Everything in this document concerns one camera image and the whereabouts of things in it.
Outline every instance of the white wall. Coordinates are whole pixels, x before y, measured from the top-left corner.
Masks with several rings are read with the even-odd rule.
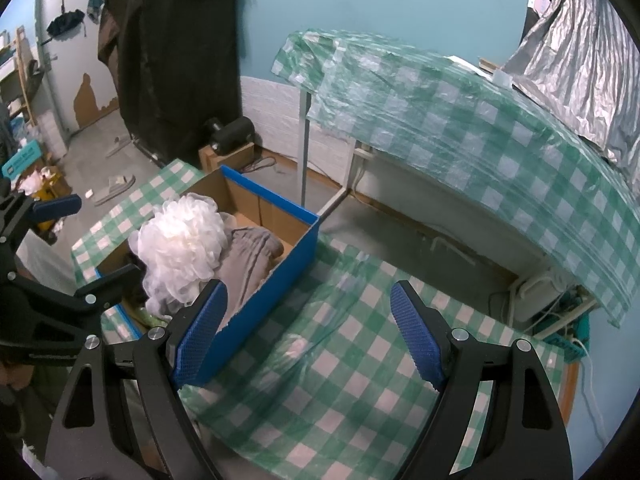
[[[80,9],[86,12],[88,1],[65,0],[65,9],[66,11]],[[41,41],[49,37],[46,28],[60,14],[60,3],[61,0],[41,0],[36,3],[40,5],[42,12],[42,30],[36,32],[40,35]],[[85,73],[91,78],[90,84],[98,108],[108,106],[116,97],[111,74],[97,58],[98,30],[99,25],[85,16],[84,23],[73,34],[65,34],[60,40],[52,40],[43,47],[44,52],[51,57],[57,57],[51,61],[52,70],[49,72],[49,80],[58,104],[66,140],[70,134],[79,129],[74,99]]]
[[[39,65],[42,65],[35,44],[30,45],[30,51],[33,59],[37,60]],[[66,155],[66,144],[63,133],[60,131],[60,126],[56,121],[53,105],[45,90],[45,84],[46,81],[43,80],[36,95],[31,100],[31,110],[36,117],[38,128],[40,129],[47,149],[53,154],[55,159],[59,160]]]
[[[255,124],[261,144],[295,158],[300,92],[287,84],[243,76],[242,111]],[[312,124],[310,166],[341,182],[347,142]],[[535,268],[543,252],[516,229],[438,181],[385,160],[366,162],[357,191],[462,241],[517,275]]]

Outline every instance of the cardboard box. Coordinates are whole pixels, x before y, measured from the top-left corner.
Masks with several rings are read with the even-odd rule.
[[[317,215],[226,166],[209,173],[183,194],[187,193],[211,197],[220,211],[236,217],[238,227],[265,227],[284,246],[284,254],[276,260],[276,266],[264,283],[213,338],[205,364],[198,374],[197,385],[204,385],[226,364],[313,261],[319,219]],[[105,275],[119,269],[126,262],[128,251],[128,243],[121,243],[98,266],[98,272]],[[139,333],[131,320],[128,321],[134,332]]]
[[[254,161],[254,144],[249,142],[228,155],[216,155],[211,146],[205,146],[198,154],[205,173],[211,173],[222,165],[241,170]]]

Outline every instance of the black cloth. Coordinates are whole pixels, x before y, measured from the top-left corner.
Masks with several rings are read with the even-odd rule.
[[[240,116],[236,0],[105,0],[98,58],[132,137],[193,164],[211,117]]]
[[[0,102],[0,168],[15,155],[17,143],[11,131],[9,110],[3,102]]]
[[[57,38],[65,32],[74,30],[78,25],[80,25],[80,23],[82,23],[82,20],[84,20],[84,12],[80,9],[65,12],[49,23],[47,33],[52,38]]]

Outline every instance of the silver reflective sheet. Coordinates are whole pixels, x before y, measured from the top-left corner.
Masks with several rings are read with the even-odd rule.
[[[640,198],[640,53],[609,0],[552,0],[504,71]]]

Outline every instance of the green checkered tablecloth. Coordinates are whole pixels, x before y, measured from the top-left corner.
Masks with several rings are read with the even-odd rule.
[[[623,176],[553,115],[439,54],[381,36],[296,32],[273,73],[315,94],[310,119],[514,226],[620,326],[640,285],[640,209]]]
[[[73,250],[82,280],[153,205],[202,174],[174,161],[116,206]],[[410,280],[425,304],[479,340],[509,345],[517,334],[402,270],[321,235],[316,260],[207,388],[185,386],[185,406],[228,446],[286,479],[390,480],[436,400],[420,380],[389,306],[391,286]],[[134,338],[120,313],[103,317],[110,342]],[[558,394],[562,351],[533,341]],[[455,469],[471,464],[486,416],[483,383]]]

